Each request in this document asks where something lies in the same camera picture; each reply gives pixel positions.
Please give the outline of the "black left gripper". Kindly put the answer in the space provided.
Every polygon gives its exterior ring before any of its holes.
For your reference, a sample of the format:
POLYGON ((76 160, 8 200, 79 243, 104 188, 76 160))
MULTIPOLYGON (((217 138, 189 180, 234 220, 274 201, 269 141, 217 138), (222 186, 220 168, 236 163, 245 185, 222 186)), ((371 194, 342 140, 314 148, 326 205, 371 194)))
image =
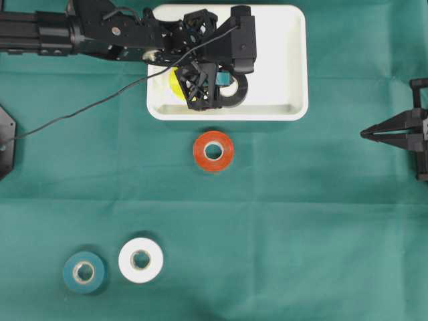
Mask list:
POLYGON ((182 66, 175 75, 189 109, 221 108, 220 89, 234 83, 232 75, 218 66, 234 66, 234 10, 219 25, 218 16, 207 9, 187 13, 176 21, 162 21, 146 8, 142 25, 153 28, 151 40, 161 42, 144 49, 142 60, 155 66, 182 66))

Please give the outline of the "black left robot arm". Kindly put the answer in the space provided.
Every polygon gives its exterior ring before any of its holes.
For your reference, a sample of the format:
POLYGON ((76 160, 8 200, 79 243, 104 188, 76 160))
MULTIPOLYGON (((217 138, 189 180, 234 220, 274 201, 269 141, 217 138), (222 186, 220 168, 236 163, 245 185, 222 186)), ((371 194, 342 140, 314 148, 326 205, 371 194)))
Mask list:
POLYGON ((226 56, 208 50, 237 29, 235 19, 217 29, 217 16, 202 9, 178 21, 161 21, 111 1, 69 1, 65 13, 1 13, 1 51, 144 62, 172 68, 193 110, 231 107, 221 89, 236 81, 226 56))

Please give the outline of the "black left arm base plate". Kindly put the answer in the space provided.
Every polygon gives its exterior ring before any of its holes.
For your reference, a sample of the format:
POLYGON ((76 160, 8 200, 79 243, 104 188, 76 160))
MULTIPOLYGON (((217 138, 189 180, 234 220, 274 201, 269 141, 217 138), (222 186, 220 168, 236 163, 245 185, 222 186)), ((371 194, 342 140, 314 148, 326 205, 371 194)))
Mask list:
POLYGON ((7 113, 3 106, 0 108, 1 114, 1 152, 0 152, 0 171, 1 179, 4 179, 14 166, 15 143, 13 138, 16 132, 16 123, 14 119, 7 113))

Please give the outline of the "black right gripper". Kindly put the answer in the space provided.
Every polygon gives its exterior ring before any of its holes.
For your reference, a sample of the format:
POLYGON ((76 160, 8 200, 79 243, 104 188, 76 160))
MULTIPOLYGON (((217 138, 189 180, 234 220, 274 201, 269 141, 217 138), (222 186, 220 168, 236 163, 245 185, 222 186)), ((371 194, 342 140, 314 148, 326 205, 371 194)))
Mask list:
POLYGON ((422 107, 421 90, 427 88, 427 78, 410 81, 413 109, 406 110, 388 120, 360 132, 362 138, 389 144, 404 150, 421 150, 415 153, 417 180, 427 182, 427 108, 422 107), (415 133, 377 134, 396 130, 415 129, 415 133))

